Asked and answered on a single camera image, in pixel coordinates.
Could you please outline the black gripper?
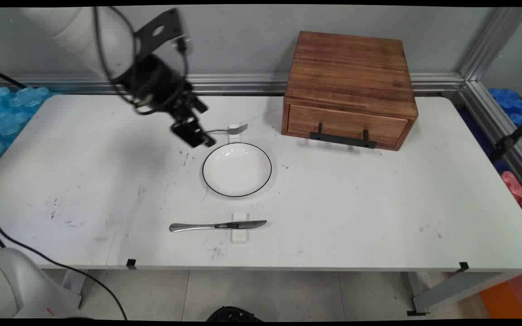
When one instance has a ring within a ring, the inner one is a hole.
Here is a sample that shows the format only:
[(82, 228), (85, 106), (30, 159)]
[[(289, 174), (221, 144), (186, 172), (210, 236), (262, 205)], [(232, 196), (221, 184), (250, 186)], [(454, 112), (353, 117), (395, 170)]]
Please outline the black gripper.
[(170, 68), (161, 58), (151, 54), (135, 62), (124, 74), (115, 78), (132, 97), (132, 107), (139, 115), (168, 113), (172, 117), (185, 117), (171, 126), (176, 136), (190, 147), (215, 146), (216, 140), (205, 132), (198, 115), (208, 110), (193, 93), (193, 85), (184, 74)]

